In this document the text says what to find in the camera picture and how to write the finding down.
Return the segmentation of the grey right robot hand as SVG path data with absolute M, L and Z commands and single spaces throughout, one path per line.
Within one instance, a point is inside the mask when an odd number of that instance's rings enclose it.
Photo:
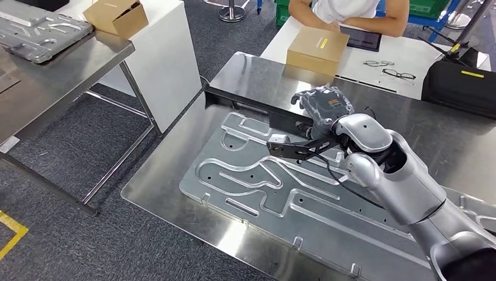
M 331 128 L 339 118 L 354 113 L 351 102 L 341 90 L 329 85 L 298 92 L 292 96 L 291 104 L 299 104 L 313 120 L 312 125 L 297 123 L 307 139 L 331 135 Z

